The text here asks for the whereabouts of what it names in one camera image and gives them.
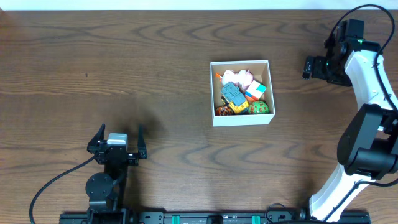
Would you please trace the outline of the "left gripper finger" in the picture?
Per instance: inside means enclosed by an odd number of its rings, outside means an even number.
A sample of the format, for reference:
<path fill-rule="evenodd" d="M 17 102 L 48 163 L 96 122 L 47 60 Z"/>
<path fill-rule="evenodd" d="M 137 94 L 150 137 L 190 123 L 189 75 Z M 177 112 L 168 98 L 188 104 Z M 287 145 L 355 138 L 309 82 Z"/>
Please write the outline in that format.
<path fill-rule="evenodd" d="M 102 124 L 98 132 L 89 141 L 87 145 L 87 151 L 89 153 L 96 153 L 98 150 L 100 150 L 100 144 L 104 141 L 105 127 L 105 124 Z"/>
<path fill-rule="evenodd" d="M 144 130 L 141 125 L 139 126 L 139 132 L 137 137 L 137 150 L 139 159 L 147 159 L 147 148 L 144 140 Z"/>

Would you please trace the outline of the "white cardboard box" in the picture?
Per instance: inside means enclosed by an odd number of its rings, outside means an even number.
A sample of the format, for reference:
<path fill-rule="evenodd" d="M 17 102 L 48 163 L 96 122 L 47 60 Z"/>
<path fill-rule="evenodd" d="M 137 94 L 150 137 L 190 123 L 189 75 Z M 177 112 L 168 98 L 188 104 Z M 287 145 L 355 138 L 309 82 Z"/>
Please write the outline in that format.
<path fill-rule="evenodd" d="M 221 106 L 221 87 L 220 81 L 216 81 L 216 73 L 221 74 L 227 69 L 234 72 L 240 70 L 249 70 L 255 81 L 260 82 L 266 87 L 265 93 L 260 97 L 269 107 L 267 114 L 252 115 L 216 115 L 217 107 Z M 210 84 L 211 84 L 211 115 L 213 127 L 216 126 L 247 126 L 247 125 L 263 125 L 269 124 L 275 116 L 275 103 L 271 81 L 271 71 L 268 60 L 246 60 L 246 61 L 230 61 L 230 62 L 211 62 L 210 63 Z"/>

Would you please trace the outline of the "colourful puzzle cube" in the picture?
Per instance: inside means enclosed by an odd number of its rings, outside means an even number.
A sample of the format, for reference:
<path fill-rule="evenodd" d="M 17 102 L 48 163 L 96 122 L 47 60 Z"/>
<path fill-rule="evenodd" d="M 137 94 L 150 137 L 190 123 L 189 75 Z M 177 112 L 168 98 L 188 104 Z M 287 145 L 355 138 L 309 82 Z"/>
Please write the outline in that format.
<path fill-rule="evenodd" d="M 258 101 L 263 96 L 266 90 L 266 86 L 253 80 L 246 89 L 244 96 L 249 102 Z"/>

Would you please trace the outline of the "green number ball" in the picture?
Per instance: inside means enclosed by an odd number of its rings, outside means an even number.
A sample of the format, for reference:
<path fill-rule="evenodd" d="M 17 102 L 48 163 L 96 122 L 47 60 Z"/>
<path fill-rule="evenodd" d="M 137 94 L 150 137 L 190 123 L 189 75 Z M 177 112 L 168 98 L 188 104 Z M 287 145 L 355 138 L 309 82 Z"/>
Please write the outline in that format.
<path fill-rule="evenodd" d="M 249 114 L 268 114 L 269 107 L 264 101 L 253 101 L 248 107 Z"/>

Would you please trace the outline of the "pink white toy figure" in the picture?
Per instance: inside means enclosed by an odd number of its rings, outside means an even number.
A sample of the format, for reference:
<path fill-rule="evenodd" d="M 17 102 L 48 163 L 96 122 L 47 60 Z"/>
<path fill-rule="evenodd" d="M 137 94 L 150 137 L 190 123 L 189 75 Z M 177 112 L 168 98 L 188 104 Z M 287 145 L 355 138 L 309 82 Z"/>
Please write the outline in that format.
<path fill-rule="evenodd" d="M 215 77 L 220 80 L 223 86 L 232 83 L 244 91 L 254 81 L 254 76 L 249 70 L 240 70 L 238 73 L 235 73 L 233 70 L 226 70 L 223 75 L 217 73 Z"/>

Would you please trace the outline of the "grey yellow toy truck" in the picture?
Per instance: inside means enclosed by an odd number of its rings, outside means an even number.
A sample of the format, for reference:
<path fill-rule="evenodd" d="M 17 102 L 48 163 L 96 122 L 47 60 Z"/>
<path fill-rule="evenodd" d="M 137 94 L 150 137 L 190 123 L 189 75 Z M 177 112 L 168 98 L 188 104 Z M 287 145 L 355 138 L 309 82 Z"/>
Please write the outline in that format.
<path fill-rule="evenodd" d="M 233 83 L 227 83 L 221 89 L 221 102 L 234 114 L 244 114 L 249 107 L 247 99 Z"/>

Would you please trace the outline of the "orange patterned ball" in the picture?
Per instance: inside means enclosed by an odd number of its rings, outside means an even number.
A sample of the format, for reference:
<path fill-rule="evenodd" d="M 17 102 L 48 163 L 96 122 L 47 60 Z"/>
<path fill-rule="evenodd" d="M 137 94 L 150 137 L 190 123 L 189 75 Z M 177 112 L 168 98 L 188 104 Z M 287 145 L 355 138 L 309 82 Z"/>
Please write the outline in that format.
<path fill-rule="evenodd" d="M 219 106 L 215 110 L 216 116 L 231 116 L 234 115 L 234 111 L 228 106 Z"/>

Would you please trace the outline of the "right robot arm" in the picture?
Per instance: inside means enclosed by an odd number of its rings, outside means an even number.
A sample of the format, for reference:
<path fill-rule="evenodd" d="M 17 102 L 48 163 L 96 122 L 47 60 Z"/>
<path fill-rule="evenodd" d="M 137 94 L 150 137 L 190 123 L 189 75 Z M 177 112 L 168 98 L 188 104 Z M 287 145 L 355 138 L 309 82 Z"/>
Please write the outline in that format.
<path fill-rule="evenodd" d="M 343 210 L 369 185 L 397 172 L 397 97 L 384 70 L 382 47 L 365 40 L 364 21 L 341 21 L 325 41 L 324 57 L 307 57 L 302 77 L 351 87 L 358 112 L 337 147 L 338 165 L 309 199 L 308 217 L 338 222 Z"/>

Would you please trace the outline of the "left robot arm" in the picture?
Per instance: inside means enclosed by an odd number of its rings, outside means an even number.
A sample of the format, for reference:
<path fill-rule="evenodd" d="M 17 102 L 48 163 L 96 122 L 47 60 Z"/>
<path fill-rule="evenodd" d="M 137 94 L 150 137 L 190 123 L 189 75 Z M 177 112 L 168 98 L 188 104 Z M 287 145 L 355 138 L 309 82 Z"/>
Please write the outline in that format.
<path fill-rule="evenodd" d="M 111 133 L 104 138 L 105 125 L 89 141 L 87 151 L 93 159 L 104 166 L 104 171 L 92 175 L 85 186 L 89 197 L 87 210 L 88 223 L 137 223 L 137 215 L 125 207 L 124 191 L 128 178 L 128 168 L 137 166 L 147 158 L 144 132 L 139 127 L 137 152 L 128 151 L 126 134 Z"/>

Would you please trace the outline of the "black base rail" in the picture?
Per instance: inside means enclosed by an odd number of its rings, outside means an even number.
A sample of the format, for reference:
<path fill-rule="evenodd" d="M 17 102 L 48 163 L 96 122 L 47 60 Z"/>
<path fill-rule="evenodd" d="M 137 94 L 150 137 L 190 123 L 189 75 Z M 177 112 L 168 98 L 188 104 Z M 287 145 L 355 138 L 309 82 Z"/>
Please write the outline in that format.
<path fill-rule="evenodd" d="M 61 224 L 266 224 L 266 223 L 323 223 L 322 220 L 305 218 L 289 209 L 273 209 L 266 212 L 234 213 L 169 213 L 122 211 L 112 213 L 75 213 L 65 212 L 60 215 Z"/>

